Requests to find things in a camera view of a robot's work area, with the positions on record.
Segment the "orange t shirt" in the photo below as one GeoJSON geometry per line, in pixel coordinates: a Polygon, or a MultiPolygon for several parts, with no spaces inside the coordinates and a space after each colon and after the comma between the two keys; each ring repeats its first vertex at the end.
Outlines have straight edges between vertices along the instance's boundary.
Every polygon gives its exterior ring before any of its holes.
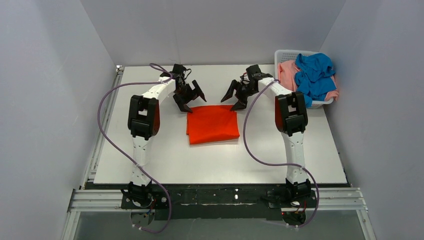
{"type": "Polygon", "coordinates": [[[237,113],[231,105],[193,107],[187,113],[186,134],[190,145],[208,144],[238,139],[237,113]]]}

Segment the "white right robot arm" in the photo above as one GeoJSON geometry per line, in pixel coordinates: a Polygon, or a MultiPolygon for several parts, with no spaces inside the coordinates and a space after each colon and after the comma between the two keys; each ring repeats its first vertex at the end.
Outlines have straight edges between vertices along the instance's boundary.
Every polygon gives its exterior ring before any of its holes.
{"type": "Polygon", "coordinates": [[[284,200],[306,198],[311,195],[311,181],[305,169],[304,133],[308,115],[304,95],[283,87],[269,74],[252,79],[232,80],[222,101],[236,97],[231,111],[247,108],[248,97],[266,95],[274,101],[274,119],[285,147],[287,167],[284,200]]]}

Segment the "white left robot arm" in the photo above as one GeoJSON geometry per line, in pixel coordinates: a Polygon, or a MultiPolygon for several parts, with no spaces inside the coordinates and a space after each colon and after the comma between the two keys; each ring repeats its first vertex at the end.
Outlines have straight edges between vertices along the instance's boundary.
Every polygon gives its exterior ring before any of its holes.
{"type": "Polygon", "coordinates": [[[152,182],[152,178],[140,168],[150,161],[153,137],[160,128],[160,104],[169,95],[172,95],[178,109],[183,113],[193,112],[188,106],[190,101],[197,98],[206,101],[205,94],[196,80],[189,84],[179,77],[169,81],[166,81],[165,77],[160,77],[157,85],[141,95],[133,95],[130,98],[127,127],[132,137],[132,158],[135,161],[130,183],[136,186],[147,187],[152,182]]]}

